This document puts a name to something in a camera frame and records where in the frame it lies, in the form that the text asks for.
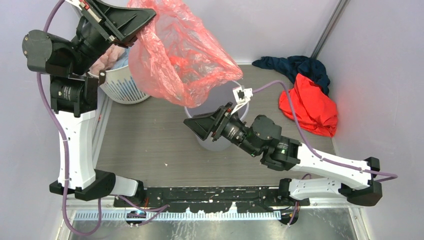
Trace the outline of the red plastic trash bag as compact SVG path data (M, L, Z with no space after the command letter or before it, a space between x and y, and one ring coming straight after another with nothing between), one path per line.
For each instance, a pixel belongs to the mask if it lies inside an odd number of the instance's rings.
M236 62L182 0L130 0L127 5L156 13L129 52L128 67L142 92L194 108L212 88L243 77Z

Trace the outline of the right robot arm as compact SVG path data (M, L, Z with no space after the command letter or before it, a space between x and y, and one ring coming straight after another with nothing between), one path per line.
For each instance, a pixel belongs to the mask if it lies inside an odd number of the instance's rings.
M364 207L375 206L383 196L376 180L380 161L375 157L353 160L308 148L282 135L281 126L265 115L258 115L250 126L232 112L232 104L184 120L201 140L225 138L260 163L275 171L315 174L313 179L280 181L277 198L283 205L308 198L336 198Z

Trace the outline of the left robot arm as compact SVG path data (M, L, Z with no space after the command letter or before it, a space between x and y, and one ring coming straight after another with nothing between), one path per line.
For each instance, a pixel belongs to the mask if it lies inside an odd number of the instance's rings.
M59 176L49 185L49 191L63 197L73 194L83 201L125 196L133 206L141 206L146 200L142 181L93 165L92 128L98 88L106 74L93 77L88 71L110 46L131 47L156 12L113 6L101 0L73 0L71 4L81 12L72 40L35 29L22 41L28 69L50 78L50 99L45 104L62 141Z

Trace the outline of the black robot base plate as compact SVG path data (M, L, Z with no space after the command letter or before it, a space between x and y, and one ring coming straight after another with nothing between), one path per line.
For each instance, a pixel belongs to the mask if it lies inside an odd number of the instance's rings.
M295 200L277 186L148 187L141 199L129 198L141 208L157 209L168 205L169 213L267 213L290 209Z

